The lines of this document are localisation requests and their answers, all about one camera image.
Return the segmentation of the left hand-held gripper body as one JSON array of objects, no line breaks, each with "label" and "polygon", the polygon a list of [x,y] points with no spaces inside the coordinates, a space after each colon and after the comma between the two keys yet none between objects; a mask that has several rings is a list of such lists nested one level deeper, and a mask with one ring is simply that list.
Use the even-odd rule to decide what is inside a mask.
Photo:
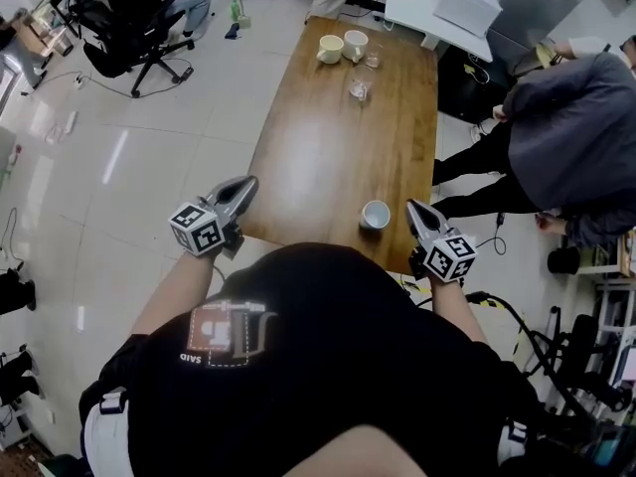
[{"label": "left hand-held gripper body", "polygon": [[212,203],[199,197],[183,204],[169,219],[178,245],[193,256],[220,251],[233,259],[243,244],[238,218],[241,203]]}]

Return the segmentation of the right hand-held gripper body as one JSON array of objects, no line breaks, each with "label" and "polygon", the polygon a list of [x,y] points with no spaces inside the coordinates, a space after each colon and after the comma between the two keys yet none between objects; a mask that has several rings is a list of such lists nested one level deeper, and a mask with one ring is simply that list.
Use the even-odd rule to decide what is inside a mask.
[{"label": "right hand-held gripper body", "polygon": [[474,238],[456,235],[420,243],[412,251],[408,263],[415,279],[431,274],[442,282],[453,282],[468,273],[476,257]]}]

